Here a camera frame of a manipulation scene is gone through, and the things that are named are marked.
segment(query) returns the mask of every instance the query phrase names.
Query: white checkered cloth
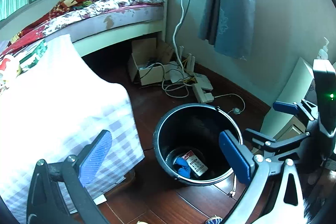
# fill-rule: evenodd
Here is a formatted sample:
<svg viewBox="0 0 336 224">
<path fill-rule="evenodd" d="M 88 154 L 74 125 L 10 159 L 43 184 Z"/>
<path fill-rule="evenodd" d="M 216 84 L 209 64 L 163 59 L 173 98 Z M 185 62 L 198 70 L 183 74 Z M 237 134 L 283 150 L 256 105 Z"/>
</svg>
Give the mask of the white checkered cloth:
<svg viewBox="0 0 336 224">
<path fill-rule="evenodd" d="M 143 158 L 128 94 L 99 78 L 77 54 L 70 36 L 57 37 L 39 63 L 0 96 L 0 196 L 26 223 L 30 181 L 39 159 L 48 163 L 78 154 L 101 130 L 112 147 L 95 180 L 95 198 Z M 60 183 L 68 208 L 74 208 Z"/>
</svg>

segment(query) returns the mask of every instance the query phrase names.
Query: wall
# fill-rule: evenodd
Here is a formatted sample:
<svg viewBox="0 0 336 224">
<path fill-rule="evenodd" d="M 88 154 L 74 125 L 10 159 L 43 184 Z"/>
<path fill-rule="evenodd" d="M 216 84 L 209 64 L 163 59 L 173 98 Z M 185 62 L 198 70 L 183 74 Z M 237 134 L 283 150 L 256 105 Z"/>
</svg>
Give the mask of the wall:
<svg viewBox="0 0 336 224">
<path fill-rule="evenodd" d="M 183 0 L 186 7 L 188 0 Z M 196 61 L 248 90 L 267 104 L 276 100 L 298 57 L 312 64 L 323 37 L 330 40 L 329 59 L 336 61 L 336 9 L 331 0 L 256 0 L 255 30 L 248 61 L 218 54 L 197 38 L 205 0 L 191 0 L 177 44 Z M 167 38 L 180 17 L 180 0 L 168 0 Z"/>
</svg>

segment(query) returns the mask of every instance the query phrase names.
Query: blue gripper pad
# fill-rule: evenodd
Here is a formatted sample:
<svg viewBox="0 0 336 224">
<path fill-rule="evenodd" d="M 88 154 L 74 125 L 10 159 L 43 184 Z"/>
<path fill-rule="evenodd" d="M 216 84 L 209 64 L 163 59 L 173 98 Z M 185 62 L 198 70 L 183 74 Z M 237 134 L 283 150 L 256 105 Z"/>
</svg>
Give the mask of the blue gripper pad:
<svg viewBox="0 0 336 224">
<path fill-rule="evenodd" d="M 92 152 L 87 156 L 85 161 L 81 164 L 79 180 L 83 187 L 90 184 L 94 180 L 111 146 L 112 135 L 109 131 L 107 131 L 95 145 Z"/>
<path fill-rule="evenodd" d="M 219 147 L 235 172 L 239 182 L 249 185 L 251 183 L 251 168 L 225 131 L 219 134 Z"/>
<path fill-rule="evenodd" d="M 288 113 L 296 115 L 299 113 L 299 107 L 295 104 L 288 104 L 284 102 L 276 101 L 273 103 L 273 109 L 278 112 Z"/>
</svg>

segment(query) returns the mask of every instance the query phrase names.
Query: blue cloth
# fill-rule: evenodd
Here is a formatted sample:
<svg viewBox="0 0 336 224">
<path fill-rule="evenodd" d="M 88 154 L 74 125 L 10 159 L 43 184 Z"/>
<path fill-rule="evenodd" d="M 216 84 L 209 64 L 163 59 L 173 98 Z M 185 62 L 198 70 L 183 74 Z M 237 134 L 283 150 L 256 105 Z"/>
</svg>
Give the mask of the blue cloth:
<svg viewBox="0 0 336 224">
<path fill-rule="evenodd" d="M 177 170 L 177 173 L 184 178 L 190 179 L 191 169 L 190 169 L 187 161 L 185 159 L 182 159 L 182 158 L 177 158 L 176 161 L 175 161 L 175 164 L 177 165 L 177 167 L 180 167 Z"/>
<path fill-rule="evenodd" d="M 199 38 L 215 51 L 244 59 L 250 55 L 254 30 L 255 0 L 206 0 Z"/>
</svg>

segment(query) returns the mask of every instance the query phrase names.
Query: trash can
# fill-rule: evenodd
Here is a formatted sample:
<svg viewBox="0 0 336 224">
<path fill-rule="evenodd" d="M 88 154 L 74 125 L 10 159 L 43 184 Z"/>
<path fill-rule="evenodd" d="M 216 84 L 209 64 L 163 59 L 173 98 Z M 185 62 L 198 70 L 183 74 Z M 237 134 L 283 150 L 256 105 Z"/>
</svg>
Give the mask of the trash can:
<svg viewBox="0 0 336 224">
<path fill-rule="evenodd" d="M 194 186 L 220 182 L 233 172 L 224 157 L 218 138 L 223 130 L 230 130 L 242 144 L 241 132 L 234 120 L 218 107 L 205 104 L 185 104 L 165 114 L 156 126 L 153 147 L 161 167 L 176 180 Z M 177 173 L 175 161 L 192 151 L 208 168 L 190 178 Z"/>
</svg>

